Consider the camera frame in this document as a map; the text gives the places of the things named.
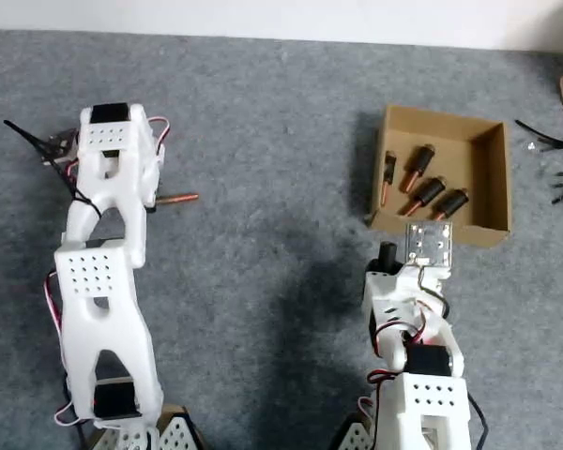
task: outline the robotic arm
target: robotic arm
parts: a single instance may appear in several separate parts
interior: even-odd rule
[[[387,367],[369,374],[376,387],[359,399],[364,417],[348,421],[332,448],[471,449],[464,358],[441,295],[441,282],[450,277],[451,244],[450,223],[415,222],[407,226],[405,264],[396,262],[392,243],[382,243],[370,262],[362,311],[373,350]]]
[[[154,120],[167,123],[158,138],[150,126]],[[145,263],[146,211],[154,210],[157,203],[168,121],[148,119],[138,104],[96,105],[82,111],[79,132],[69,130],[51,142],[5,123],[34,145],[73,196],[67,228],[54,253],[56,270],[44,283],[70,394],[69,404],[54,415],[54,421],[71,426],[90,420],[96,428],[108,428],[94,447],[102,450],[167,449],[180,443],[200,450],[203,446],[185,410],[169,417],[169,427],[161,430],[167,438],[160,439],[157,421],[163,394],[133,277],[133,270]],[[61,169],[58,163],[67,160],[67,168]],[[70,169],[77,164],[75,179]],[[195,197],[166,198],[164,203]],[[123,218],[123,237],[92,239],[102,214],[111,208]],[[54,275],[62,315],[50,292]],[[97,375],[104,353],[118,359],[122,376]],[[76,419],[62,422],[61,414],[71,408]]]

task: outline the white wall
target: white wall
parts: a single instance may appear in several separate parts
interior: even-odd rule
[[[563,0],[0,0],[0,28],[563,52]]]

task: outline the white wire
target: white wire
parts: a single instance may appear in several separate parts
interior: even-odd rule
[[[48,278],[44,280],[44,296],[46,297],[46,304],[48,305],[48,310],[50,311],[50,316],[53,319],[54,328],[56,329],[56,334],[58,335],[58,348],[60,351],[60,361],[63,364],[63,368],[67,370],[67,364],[65,363],[65,354],[63,353],[63,335],[60,329],[60,324],[58,322],[58,317],[56,311],[54,310],[53,299],[50,296],[50,291],[48,288],[48,282],[50,278],[56,275],[56,271],[52,271],[48,274]]]
[[[167,119],[164,115],[155,115],[153,117],[148,117],[148,122],[163,122],[165,124],[165,128],[159,135],[157,139],[157,153],[160,151],[160,146],[162,145],[162,141],[167,136],[167,133],[171,129],[171,124],[169,123],[169,119]]]
[[[60,427],[72,427],[73,425],[79,424],[83,419],[77,418],[72,422],[62,422],[58,416],[68,410],[71,406],[73,406],[73,400],[63,406],[60,410],[54,413],[53,419],[54,422]]]
[[[373,421],[372,416],[363,407],[362,402],[365,401],[365,400],[372,401],[369,397],[359,397],[358,400],[357,400],[358,410],[361,411],[367,418],[369,418],[369,420]]]
[[[96,428],[116,429],[117,431],[120,431],[121,429],[123,429],[123,427],[120,427],[119,425],[104,425],[104,424],[97,424],[97,423],[95,423],[94,426],[95,426]]]

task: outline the white robotic arm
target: white robotic arm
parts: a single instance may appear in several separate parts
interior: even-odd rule
[[[98,105],[82,111],[77,158],[77,189],[91,203],[71,203],[54,253],[68,388],[80,419],[156,439],[163,395],[133,269],[145,262],[145,209],[155,204],[164,147],[141,105]],[[120,212],[125,235],[91,241],[99,213],[109,208]],[[102,351],[118,357],[127,379],[97,381]]]
[[[370,263],[362,311],[374,352],[387,367],[370,374],[376,388],[359,400],[366,415],[361,400],[371,407],[370,420],[347,423],[335,448],[471,449],[464,358],[440,294],[441,280],[450,276],[451,242],[450,223],[411,223],[404,265],[391,243],[382,243]]]

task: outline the brown cardboard tray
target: brown cardboard tray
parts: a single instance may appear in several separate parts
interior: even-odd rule
[[[371,228],[403,233],[409,220],[430,218],[435,203],[452,189],[466,188],[469,203],[450,218],[455,241],[479,247],[498,244],[511,230],[507,134],[504,122],[389,105],[380,127],[374,166]],[[410,195],[425,180],[439,175],[447,179],[447,189],[412,217],[402,217],[399,212],[409,195],[399,187],[407,174],[408,160],[426,143],[435,147],[435,156]],[[382,207],[381,183],[388,150],[396,154],[397,161],[394,181]]]

